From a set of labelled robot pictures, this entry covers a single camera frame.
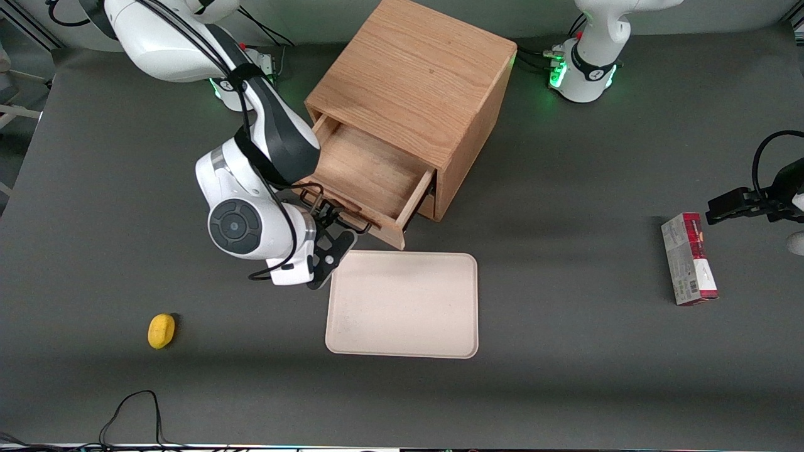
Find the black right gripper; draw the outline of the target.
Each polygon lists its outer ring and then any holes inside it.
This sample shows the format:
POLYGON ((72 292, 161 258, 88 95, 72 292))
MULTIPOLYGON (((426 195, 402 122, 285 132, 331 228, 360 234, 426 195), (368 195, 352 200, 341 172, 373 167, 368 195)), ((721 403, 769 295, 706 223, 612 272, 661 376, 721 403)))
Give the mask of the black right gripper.
POLYGON ((300 189, 300 200, 309 208, 311 217, 320 219, 316 220, 312 280, 307 283, 307 288, 317 290, 330 280, 345 255, 353 249, 358 241, 358 234, 353 229, 348 229, 347 224, 341 220, 341 214, 345 212, 344 206, 337 200, 324 200, 325 190, 322 184, 304 183, 300 184, 300 189), (334 224, 343 228, 336 237, 330 232, 334 224))

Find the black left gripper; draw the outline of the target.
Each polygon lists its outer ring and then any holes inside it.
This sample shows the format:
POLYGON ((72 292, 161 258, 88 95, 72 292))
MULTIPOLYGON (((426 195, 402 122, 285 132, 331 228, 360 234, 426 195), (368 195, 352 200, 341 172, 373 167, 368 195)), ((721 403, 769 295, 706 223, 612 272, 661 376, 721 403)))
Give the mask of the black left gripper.
POLYGON ((707 202, 709 210, 706 212, 706 220, 709 225, 730 218, 752 218, 761 215, 765 215, 771 223, 779 220, 803 223, 802 206, 798 206, 794 201, 796 196, 802 195, 803 159, 799 158, 784 166, 767 188, 760 187, 759 162, 758 158, 752 161, 753 190, 735 188, 707 202))

